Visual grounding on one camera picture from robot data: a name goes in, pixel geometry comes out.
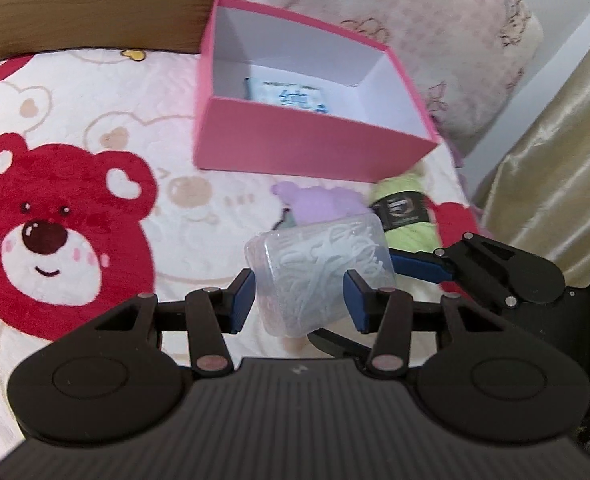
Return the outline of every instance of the pink box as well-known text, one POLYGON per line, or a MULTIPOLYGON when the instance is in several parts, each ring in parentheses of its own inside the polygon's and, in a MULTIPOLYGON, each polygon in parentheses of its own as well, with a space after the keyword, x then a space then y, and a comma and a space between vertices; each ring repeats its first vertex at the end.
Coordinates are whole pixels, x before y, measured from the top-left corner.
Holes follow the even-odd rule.
POLYGON ((385 45, 288 10, 215 0, 194 140, 203 170, 377 182, 411 168, 439 137, 385 45), (329 114, 249 101, 247 77, 322 88, 329 114))

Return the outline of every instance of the wall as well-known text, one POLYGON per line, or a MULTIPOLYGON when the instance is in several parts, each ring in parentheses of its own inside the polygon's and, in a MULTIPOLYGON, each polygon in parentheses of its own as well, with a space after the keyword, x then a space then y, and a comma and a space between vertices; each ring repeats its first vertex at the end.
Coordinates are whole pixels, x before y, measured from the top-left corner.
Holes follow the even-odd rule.
POLYGON ((544 43, 486 137, 465 159, 472 193, 550 103, 590 49, 590 0, 524 0, 540 19, 544 43))

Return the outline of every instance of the blue gripper pad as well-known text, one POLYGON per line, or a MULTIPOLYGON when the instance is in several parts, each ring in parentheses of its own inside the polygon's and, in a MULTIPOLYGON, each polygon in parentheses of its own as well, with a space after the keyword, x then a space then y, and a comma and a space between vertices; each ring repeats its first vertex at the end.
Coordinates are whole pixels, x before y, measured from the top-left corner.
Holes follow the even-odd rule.
POLYGON ((412 253, 400 254, 402 252, 403 251, 390 251, 390 259, 393 262, 393 270, 395 270, 396 274, 410 276, 411 278, 417 278, 418 280, 430 283, 452 281, 453 275, 439 264, 430 263, 426 260, 414 258, 412 256, 406 256, 406 254, 412 253))
POLYGON ((364 297, 357 286, 351 279, 348 272, 344 272, 344 303, 351 315, 355 329, 360 333, 368 332, 368 314, 364 310, 364 297))
POLYGON ((230 333, 236 334, 246 322, 248 313, 255 301, 255 273, 251 272, 233 298, 231 307, 230 333))

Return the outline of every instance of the purple plush toy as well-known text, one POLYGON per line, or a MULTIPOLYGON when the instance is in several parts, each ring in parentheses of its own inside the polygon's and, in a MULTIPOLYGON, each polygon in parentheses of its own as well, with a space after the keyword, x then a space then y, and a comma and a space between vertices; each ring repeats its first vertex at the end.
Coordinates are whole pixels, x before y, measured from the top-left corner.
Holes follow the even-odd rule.
POLYGON ((360 193, 344 187, 300 188, 294 182, 280 182, 272 186, 271 191, 290 210, 296 226, 372 213, 363 204, 360 193))

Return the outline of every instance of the curtain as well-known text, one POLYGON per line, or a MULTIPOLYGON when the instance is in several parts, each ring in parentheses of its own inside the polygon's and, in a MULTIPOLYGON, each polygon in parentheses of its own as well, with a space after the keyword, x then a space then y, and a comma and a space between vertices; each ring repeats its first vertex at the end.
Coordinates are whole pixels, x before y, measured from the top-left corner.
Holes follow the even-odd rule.
POLYGON ((494 238, 590 282, 590 51, 475 201, 494 238))

